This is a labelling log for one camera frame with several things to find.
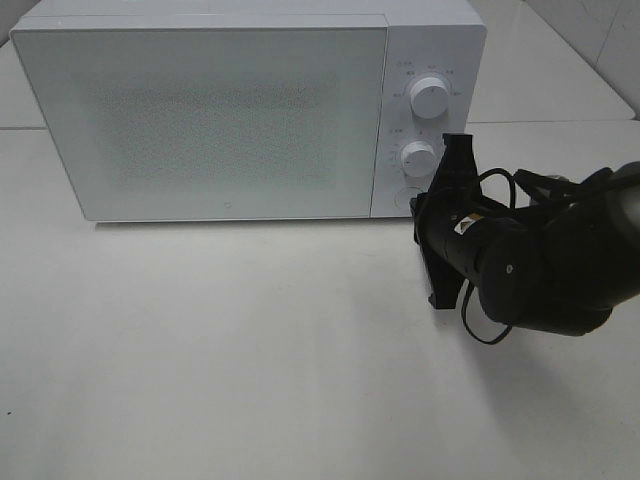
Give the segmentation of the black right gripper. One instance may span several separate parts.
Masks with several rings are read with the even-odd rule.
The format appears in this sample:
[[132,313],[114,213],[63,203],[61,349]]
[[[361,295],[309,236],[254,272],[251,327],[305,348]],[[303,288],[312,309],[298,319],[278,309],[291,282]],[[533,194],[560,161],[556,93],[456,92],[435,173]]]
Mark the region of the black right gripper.
[[473,136],[442,135],[444,153],[428,193],[410,201],[414,239],[431,285],[435,309],[455,309],[473,273],[500,270],[500,203],[467,194],[479,177]]

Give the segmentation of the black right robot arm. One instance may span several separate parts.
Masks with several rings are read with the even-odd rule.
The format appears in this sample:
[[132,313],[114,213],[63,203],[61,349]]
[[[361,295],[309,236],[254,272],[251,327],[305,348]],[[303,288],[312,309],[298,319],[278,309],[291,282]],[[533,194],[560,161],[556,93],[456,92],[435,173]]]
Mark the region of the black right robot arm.
[[466,310],[515,328],[582,336],[639,293],[639,166],[603,168],[581,182],[498,169],[511,197],[481,188],[468,134],[444,136],[429,189],[410,202],[414,239],[438,310]]

